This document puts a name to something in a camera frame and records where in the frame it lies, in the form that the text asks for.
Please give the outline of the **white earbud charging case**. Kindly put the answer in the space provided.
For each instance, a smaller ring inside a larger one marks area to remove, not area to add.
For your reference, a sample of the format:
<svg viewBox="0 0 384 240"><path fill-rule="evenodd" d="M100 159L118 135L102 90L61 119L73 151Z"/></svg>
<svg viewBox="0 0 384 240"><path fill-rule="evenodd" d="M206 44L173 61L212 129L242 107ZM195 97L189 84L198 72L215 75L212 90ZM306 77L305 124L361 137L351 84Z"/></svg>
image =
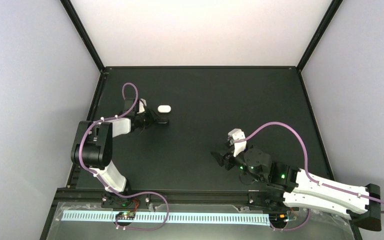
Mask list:
<svg viewBox="0 0 384 240"><path fill-rule="evenodd" d="M168 114L168 113L171 112L171 110L172 110L172 108L171 108L170 105L159 105L159 106L157 107L157 111L158 111L159 113L162 113L162 114Z"/></svg>

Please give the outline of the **black oval object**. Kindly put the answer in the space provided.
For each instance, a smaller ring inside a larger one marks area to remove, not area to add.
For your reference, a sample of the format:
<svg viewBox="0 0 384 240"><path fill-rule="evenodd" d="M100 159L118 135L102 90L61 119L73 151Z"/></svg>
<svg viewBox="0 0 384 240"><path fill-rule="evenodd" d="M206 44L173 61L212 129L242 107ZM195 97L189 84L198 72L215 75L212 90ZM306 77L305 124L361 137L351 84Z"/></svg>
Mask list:
<svg viewBox="0 0 384 240"><path fill-rule="evenodd" d="M158 124L160 125L167 125L169 124L170 120L168 118L161 118L158 120Z"/></svg>

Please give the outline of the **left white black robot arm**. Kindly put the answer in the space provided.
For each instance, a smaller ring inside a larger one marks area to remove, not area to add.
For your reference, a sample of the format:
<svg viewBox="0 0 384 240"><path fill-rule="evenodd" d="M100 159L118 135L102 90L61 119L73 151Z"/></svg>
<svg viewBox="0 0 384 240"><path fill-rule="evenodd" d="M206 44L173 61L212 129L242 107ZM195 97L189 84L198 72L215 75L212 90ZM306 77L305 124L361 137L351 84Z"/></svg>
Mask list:
<svg viewBox="0 0 384 240"><path fill-rule="evenodd" d="M147 107L146 100L128 99L121 112L97 121L80 121L74 137L70 158L93 177L108 192L128 194L130 183L113 163L113 139L136 129L145 130L156 124L168 124L169 119Z"/></svg>

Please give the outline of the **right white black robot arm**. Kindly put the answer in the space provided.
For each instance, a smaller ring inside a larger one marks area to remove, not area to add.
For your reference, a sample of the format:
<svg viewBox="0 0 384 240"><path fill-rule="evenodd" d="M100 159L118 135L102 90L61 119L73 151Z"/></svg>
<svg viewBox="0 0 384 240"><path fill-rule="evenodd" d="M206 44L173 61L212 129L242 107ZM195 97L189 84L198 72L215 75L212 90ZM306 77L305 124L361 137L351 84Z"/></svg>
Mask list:
<svg viewBox="0 0 384 240"><path fill-rule="evenodd" d="M262 150L251 146L210 153L227 171L237 167L241 175L252 177L261 190L248 195L252 206L271 215L305 208L326 212L349 220L354 226L369 231L382 229L380 197L376 184L353 186L306 173L304 169L272 160Z"/></svg>

